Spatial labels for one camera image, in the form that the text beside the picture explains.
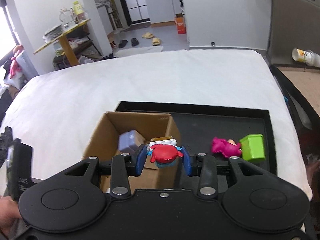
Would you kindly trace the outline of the person's left hand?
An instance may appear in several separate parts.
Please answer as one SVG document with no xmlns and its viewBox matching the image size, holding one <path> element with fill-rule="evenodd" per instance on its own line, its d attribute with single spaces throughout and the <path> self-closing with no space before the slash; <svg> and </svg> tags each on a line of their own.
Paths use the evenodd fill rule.
<svg viewBox="0 0 320 240">
<path fill-rule="evenodd" d="M 17 219 L 22 219 L 22 216 L 18 209 L 18 204 L 10 196 L 1 197 L 0 205 L 1 233 L 8 237 L 13 223 Z"/>
</svg>

